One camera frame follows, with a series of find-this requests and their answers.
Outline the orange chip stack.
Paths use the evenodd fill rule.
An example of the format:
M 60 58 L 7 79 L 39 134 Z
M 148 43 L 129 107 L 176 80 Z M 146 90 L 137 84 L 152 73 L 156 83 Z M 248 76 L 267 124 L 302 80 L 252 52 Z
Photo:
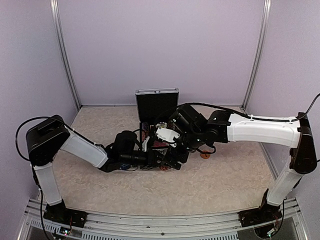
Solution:
M 169 167 L 165 166 L 165 165 L 162 165 L 159 167 L 160 170 L 162 171 L 167 171 L 169 169 Z

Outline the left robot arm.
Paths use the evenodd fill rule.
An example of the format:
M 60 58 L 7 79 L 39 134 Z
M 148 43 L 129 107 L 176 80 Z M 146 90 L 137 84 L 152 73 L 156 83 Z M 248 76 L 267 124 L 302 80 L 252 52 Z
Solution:
M 137 134 L 130 130 L 118 133 L 107 146 L 94 143 L 71 129 L 59 115 L 44 118 L 26 132 L 25 139 L 28 159 L 49 212 L 61 223 L 70 218 L 70 211 L 53 171 L 53 160 L 59 151 L 74 155 L 105 173 L 121 170 L 123 165 L 157 168 L 164 157 L 157 150 L 143 147 Z

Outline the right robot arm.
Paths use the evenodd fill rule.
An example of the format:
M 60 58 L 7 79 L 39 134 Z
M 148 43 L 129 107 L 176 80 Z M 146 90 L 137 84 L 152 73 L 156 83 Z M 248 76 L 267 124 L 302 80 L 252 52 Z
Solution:
M 257 142 L 290 148 L 288 164 L 255 212 L 260 222 L 268 221 L 275 214 L 275 207 L 318 164 L 312 130 L 303 112 L 296 117 L 272 119 L 220 107 L 205 118 L 190 104 L 183 104 L 169 119 L 179 133 L 165 154 L 171 165 L 185 163 L 191 151 L 198 151 L 203 145 L 212 148 L 214 143 Z

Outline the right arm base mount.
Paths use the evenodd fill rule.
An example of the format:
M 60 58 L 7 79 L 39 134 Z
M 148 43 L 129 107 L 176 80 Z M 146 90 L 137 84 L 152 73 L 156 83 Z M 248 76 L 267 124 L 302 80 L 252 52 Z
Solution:
M 283 214 L 280 211 L 280 206 L 274 206 L 267 203 L 268 191 L 269 189 L 264 192 L 259 207 L 242 210 L 238 213 L 240 224 L 243 228 L 282 218 Z

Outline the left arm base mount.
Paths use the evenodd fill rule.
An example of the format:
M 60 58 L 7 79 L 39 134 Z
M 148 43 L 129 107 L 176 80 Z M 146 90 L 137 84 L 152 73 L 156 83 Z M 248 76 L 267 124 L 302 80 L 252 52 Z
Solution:
M 55 205 L 47 205 L 43 214 L 46 220 L 68 225 L 71 227 L 84 228 L 88 213 L 82 210 L 67 208 L 64 200 Z

